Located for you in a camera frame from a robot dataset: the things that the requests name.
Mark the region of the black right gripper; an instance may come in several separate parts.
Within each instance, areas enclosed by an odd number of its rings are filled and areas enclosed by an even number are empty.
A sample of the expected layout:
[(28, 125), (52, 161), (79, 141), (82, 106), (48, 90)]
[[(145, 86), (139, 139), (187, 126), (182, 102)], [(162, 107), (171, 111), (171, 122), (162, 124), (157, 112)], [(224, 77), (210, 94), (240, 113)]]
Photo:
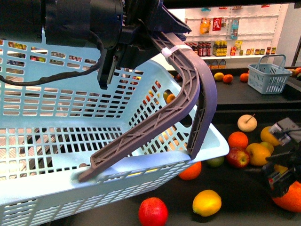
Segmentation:
[(270, 194), (282, 197), (294, 182), (301, 181), (301, 128), (287, 117), (276, 122), (269, 132), (281, 146), (296, 143), (290, 151), (267, 157), (268, 163), (262, 168)]

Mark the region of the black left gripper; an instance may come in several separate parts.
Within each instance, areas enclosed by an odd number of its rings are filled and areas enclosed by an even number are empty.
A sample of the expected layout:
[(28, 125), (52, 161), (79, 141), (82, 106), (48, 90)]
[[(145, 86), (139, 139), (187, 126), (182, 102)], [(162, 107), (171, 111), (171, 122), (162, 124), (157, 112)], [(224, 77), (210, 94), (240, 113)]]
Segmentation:
[(99, 0), (97, 35), (104, 45), (97, 77), (100, 88), (108, 88), (115, 69), (135, 69), (157, 55), (152, 42), (155, 34), (183, 36), (190, 31), (162, 0)]

